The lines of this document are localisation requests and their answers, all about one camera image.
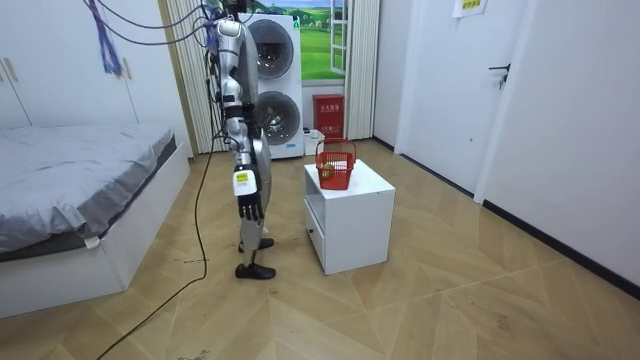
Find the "drawer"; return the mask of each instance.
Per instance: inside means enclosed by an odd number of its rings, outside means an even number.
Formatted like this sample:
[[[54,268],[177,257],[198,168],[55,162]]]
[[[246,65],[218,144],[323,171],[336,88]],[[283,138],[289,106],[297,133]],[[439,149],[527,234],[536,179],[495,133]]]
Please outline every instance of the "drawer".
[[[309,237],[311,238],[311,242],[313,243],[313,247],[316,249],[316,253],[318,254],[318,258],[320,259],[320,263],[322,264],[322,267],[324,268],[324,245],[325,245],[324,232],[320,228],[320,225],[318,224],[318,220],[316,219],[316,216],[314,215],[313,211],[311,210],[311,206],[309,206],[309,202],[307,201],[307,199],[304,200],[304,205],[305,205],[306,210],[307,210],[307,217],[306,217],[307,218],[307,220],[306,220],[307,233],[309,234]]]

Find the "dryer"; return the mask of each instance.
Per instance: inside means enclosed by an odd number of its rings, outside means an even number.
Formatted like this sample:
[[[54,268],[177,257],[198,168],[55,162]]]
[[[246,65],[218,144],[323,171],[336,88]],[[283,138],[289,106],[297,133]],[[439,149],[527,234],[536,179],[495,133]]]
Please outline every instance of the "dryer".
[[[273,159],[302,156],[302,73],[300,31],[293,16],[240,14],[258,48],[258,102]]]

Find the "fire extinguisher box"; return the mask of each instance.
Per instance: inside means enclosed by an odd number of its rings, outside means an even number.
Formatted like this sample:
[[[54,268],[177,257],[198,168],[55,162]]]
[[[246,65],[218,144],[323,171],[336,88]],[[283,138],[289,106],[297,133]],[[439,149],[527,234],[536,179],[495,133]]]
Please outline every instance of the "fire extinguisher box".
[[[313,125],[327,138],[342,138],[344,96],[313,95]]]

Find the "door lock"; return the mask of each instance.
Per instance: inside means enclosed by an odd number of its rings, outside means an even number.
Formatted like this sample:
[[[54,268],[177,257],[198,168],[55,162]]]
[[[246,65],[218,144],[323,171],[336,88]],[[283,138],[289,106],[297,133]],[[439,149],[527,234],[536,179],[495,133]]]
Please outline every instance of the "door lock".
[[[511,63],[509,63],[509,65],[507,66],[492,67],[492,68],[489,68],[489,70],[506,70],[507,71],[507,73],[502,76],[502,79],[500,79],[500,90],[502,90],[502,87],[507,82],[507,78],[509,77],[509,70],[511,70]]]

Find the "bed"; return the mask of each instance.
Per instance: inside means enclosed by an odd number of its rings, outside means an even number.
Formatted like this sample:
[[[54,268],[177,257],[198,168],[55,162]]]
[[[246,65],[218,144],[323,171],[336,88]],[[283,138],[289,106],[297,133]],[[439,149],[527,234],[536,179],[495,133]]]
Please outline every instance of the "bed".
[[[0,130],[0,168],[0,317],[125,290],[189,174],[157,124]]]

